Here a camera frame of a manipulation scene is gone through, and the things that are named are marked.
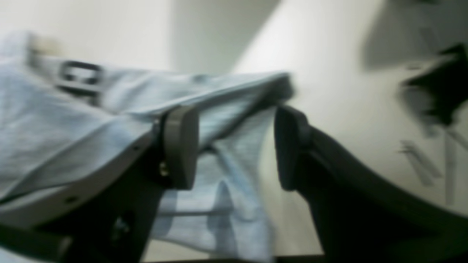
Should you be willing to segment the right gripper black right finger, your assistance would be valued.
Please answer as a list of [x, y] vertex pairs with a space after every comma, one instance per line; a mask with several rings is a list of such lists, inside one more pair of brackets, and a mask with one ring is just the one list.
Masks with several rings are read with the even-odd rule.
[[466, 263], [467, 217], [407, 193], [306, 116], [274, 117], [279, 180], [306, 200], [328, 263]]

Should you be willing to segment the right gripper grey padded left finger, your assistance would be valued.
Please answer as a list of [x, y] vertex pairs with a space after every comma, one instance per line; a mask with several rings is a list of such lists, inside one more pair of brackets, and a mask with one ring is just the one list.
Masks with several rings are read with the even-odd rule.
[[195, 106], [170, 110], [162, 122], [159, 173], [172, 188], [191, 190], [197, 169], [199, 111]]

